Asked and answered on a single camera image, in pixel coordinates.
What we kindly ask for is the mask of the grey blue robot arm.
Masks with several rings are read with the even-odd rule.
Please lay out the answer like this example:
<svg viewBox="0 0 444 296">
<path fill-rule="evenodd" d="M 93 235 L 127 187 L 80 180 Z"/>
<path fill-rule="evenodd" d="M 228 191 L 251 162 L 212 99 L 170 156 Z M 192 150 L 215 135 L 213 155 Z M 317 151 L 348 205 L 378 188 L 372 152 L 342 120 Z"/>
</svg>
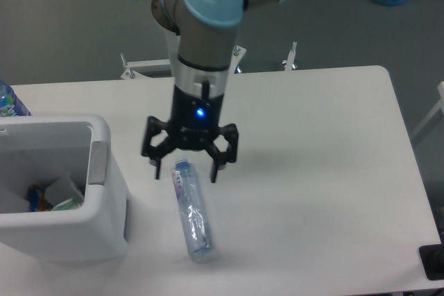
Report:
<svg viewBox="0 0 444 296">
<path fill-rule="evenodd" d="M 171 116 L 147 121 L 142 155 L 156 168 L 176 149 L 204 150 L 212 158 L 211 180 L 237 160 L 235 124 L 219 125 L 238 27 L 246 11 L 287 0 L 153 0 L 159 25 L 175 33 L 169 56 L 175 79 Z"/>
</svg>

